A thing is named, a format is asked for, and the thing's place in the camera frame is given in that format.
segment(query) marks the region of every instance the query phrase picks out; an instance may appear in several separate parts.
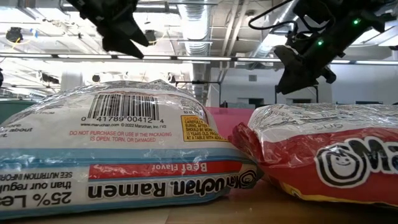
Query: ramen package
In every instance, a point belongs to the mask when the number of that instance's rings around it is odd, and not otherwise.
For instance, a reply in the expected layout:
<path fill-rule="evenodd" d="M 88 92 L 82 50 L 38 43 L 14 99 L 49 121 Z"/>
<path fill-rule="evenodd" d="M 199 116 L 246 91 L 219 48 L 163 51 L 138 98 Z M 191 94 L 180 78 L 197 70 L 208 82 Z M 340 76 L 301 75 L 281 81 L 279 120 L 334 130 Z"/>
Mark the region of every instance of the ramen package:
<path fill-rule="evenodd" d="M 0 127 L 1 219 L 207 202 L 261 177 L 162 80 L 57 93 Z"/>
<path fill-rule="evenodd" d="M 398 206 L 397 106 L 265 106 L 230 140 L 298 198 Z"/>

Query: wooden table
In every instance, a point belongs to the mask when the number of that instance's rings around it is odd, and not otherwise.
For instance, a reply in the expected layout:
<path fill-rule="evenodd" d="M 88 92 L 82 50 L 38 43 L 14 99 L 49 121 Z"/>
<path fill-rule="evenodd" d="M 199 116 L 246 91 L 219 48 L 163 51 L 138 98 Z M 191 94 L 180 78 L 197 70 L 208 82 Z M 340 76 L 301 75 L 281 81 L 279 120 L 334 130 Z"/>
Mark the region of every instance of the wooden table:
<path fill-rule="evenodd" d="M 180 223 L 398 223 L 398 210 L 348 203 L 304 202 L 267 182 L 252 190 L 234 190 L 216 201 L 178 207 L 112 210 L 24 218 L 13 224 L 180 224 Z"/>

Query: yellow caution label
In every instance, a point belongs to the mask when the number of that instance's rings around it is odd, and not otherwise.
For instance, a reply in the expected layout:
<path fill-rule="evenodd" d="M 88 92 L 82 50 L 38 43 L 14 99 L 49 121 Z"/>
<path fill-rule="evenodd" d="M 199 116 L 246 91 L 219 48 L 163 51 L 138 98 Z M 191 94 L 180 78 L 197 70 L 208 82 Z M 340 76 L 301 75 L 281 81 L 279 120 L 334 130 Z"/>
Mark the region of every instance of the yellow caution label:
<path fill-rule="evenodd" d="M 227 141 L 195 115 L 182 115 L 184 141 Z"/>

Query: barcode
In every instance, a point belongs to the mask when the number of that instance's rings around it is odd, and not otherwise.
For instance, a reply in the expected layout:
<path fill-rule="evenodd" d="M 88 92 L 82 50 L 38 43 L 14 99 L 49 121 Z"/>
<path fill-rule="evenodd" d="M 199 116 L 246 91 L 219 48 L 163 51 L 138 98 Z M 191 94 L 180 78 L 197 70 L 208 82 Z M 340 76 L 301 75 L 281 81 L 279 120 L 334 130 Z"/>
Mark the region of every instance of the barcode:
<path fill-rule="evenodd" d="M 159 120 L 157 98 L 142 95 L 107 94 L 95 95 L 87 118 L 96 119 L 101 116 L 147 117 Z"/>

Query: white ramen package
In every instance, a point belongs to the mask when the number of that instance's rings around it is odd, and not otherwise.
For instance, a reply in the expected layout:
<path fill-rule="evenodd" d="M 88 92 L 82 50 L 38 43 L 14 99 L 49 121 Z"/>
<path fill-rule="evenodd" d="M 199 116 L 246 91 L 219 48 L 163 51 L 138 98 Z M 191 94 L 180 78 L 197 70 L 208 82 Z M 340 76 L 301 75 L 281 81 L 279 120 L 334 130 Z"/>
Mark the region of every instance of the white ramen package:
<path fill-rule="evenodd" d="M 0 219 L 207 202 L 262 174 L 162 80 L 48 96 L 0 125 L 0 152 Z"/>

